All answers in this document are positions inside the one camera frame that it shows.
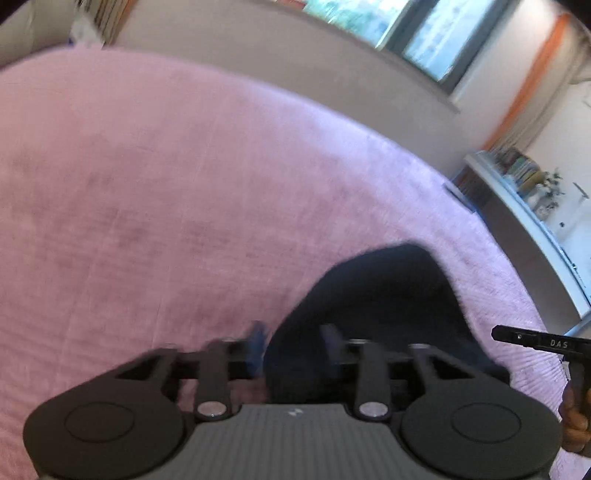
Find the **black device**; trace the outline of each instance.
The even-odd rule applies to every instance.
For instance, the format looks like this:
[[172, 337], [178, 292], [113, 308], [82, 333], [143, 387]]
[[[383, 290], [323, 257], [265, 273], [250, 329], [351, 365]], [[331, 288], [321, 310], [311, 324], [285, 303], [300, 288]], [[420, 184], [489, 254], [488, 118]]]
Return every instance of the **black device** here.
[[564, 360], [569, 363], [570, 382], [575, 402], [580, 407], [581, 413], [591, 419], [590, 405], [584, 401], [586, 393], [591, 388], [591, 340], [504, 325], [494, 327], [492, 337], [499, 342], [563, 355]]
[[[202, 351], [158, 349], [46, 401], [23, 438], [44, 479], [546, 479], [554, 414], [428, 345], [385, 352], [324, 335], [341, 403], [233, 408], [261, 372], [264, 330]], [[176, 404], [199, 379], [192, 411]]]

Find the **hand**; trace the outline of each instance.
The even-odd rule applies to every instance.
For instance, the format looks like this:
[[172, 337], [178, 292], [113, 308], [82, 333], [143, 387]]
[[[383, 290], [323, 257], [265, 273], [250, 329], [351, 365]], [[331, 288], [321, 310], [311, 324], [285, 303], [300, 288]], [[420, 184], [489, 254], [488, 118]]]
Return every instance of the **hand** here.
[[[583, 401], [591, 403], [591, 390]], [[570, 384], [564, 389], [558, 413], [562, 417], [562, 448], [567, 452], [579, 453], [591, 440], [591, 432], [587, 431], [589, 420], [574, 405], [574, 392]]]

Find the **pink blanket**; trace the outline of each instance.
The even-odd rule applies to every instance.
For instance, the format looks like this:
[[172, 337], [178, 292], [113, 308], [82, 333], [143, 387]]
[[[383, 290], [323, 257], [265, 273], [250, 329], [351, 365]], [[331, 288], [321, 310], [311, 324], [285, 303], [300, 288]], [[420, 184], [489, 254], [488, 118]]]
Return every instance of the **pink blanket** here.
[[[558, 359], [511, 264], [445, 179], [296, 95], [213, 68], [60, 50], [0, 74], [0, 479], [47, 398], [153, 346], [271, 327], [334, 263], [413, 240], [514, 386], [556, 409]], [[561, 454], [554, 478], [582, 477]]]

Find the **white wall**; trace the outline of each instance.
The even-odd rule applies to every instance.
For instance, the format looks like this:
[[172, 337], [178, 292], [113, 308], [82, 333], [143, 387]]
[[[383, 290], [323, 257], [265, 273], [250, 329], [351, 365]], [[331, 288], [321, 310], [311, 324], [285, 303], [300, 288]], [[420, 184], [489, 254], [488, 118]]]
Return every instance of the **white wall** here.
[[[586, 74], [591, 77], [591, 66]], [[591, 200], [583, 200], [573, 186], [575, 181], [591, 195], [591, 106], [584, 100], [591, 105], [591, 83], [570, 87], [527, 154], [545, 170], [558, 167], [564, 177], [566, 195], [560, 198], [560, 208], [548, 220], [548, 226], [591, 290]]]
[[141, 0], [116, 44], [292, 90], [451, 175], [502, 120], [556, 15], [551, 0], [522, 0], [454, 95], [457, 108], [403, 61], [266, 0]]

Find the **black cloth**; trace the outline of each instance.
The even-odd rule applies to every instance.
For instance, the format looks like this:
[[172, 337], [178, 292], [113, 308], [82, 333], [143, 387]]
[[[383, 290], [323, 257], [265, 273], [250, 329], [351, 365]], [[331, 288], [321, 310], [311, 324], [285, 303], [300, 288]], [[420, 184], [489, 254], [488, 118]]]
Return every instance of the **black cloth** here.
[[27, 0], [0, 0], [0, 24], [16, 12]]
[[264, 358], [274, 403], [331, 401], [331, 366], [320, 327], [367, 339], [388, 351], [427, 343], [499, 380], [472, 335], [452, 286], [424, 248], [404, 244], [367, 252], [329, 270], [285, 318]]

